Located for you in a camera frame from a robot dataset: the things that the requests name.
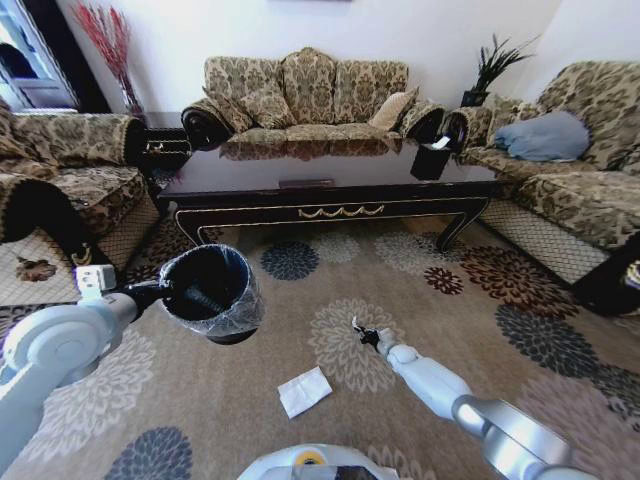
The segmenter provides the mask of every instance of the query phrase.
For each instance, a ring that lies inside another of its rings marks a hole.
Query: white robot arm
[[[4,343],[0,370],[0,475],[36,433],[51,392],[93,372],[122,340],[122,332],[159,295],[156,285],[111,293],[111,266],[80,267],[76,276],[83,299],[32,313]]]
[[[571,446],[558,434],[503,400],[481,400],[467,383],[413,347],[397,345],[393,332],[353,326],[363,343],[385,356],[407,386],[439,417],[482,439],[484,456],[509,480],[597,480],[569,466]]]

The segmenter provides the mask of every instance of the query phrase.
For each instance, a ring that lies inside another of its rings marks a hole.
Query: floral upholstered sofa
[[[367,122],[382,103],[407,87],[409,69],[400,62],[336,61],[303,48],[282,61],[244,57],[211,57],[205,63],[205,92],[235,101],[269,84],[282,92],[295,124],[286,129],[252,126],[236,132],[207,98],[189,105],[182,121],[193,148],[229,139],[235,142],[350,140],[414,137],[432,141],[444,108],[417,101],[393,131]]]
[[[492,146],[500,126],[556,110],[576,115],[590,131],[578,160],[529,162]],[[625,291],[611,289],[629,260],[640,258],[640,64],[575,63],[535,104],[498,99],[491,108],[460,108],[445,129],[464,162],[512,182],[483,213],[487,225],[572,284],[586,303],[622,301]]]
[[[21,115],[0,105],[0,305],[74,301],[74,266],[125,267],[159,218],[127,161],[144,132],[125,115]]]

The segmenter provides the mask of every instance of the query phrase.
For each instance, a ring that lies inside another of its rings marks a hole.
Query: dark wooden coffee table
[[[455,215],[445,251],[501,185],[412,140],[229,142],[195,151],[160,198],[196,245],[209,227]]]

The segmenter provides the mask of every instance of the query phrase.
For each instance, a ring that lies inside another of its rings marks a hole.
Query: rug
[[[56,390],[5,478],[233,479],[299,443],[359,449],[414,480],[492,479],[478,441],[433,415],[350,322],[390,327],[462,376],[562,433],[574,463],[640,478],[640,327],[578,306],[535,263],[480,225],[448,253],[442,219],[212,229],[257,277],[262,326],[234,346],[173,323],[159,305],[99,369]],[[129,280],[190,248],[171,218]],[[2,312],[3,332],[29,311]],[[277,386],[319,365],[333,393],[289,420]]]

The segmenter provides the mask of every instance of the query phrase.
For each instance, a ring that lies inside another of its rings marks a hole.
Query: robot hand
[[[502,400],[480,400],[467,383],[393,332],[353,326],[362,343],[383,355],[407,386],[439,417],[482,439],[484,456],[509,480],[597,480],[569,465],[571,446],[558,434]]]

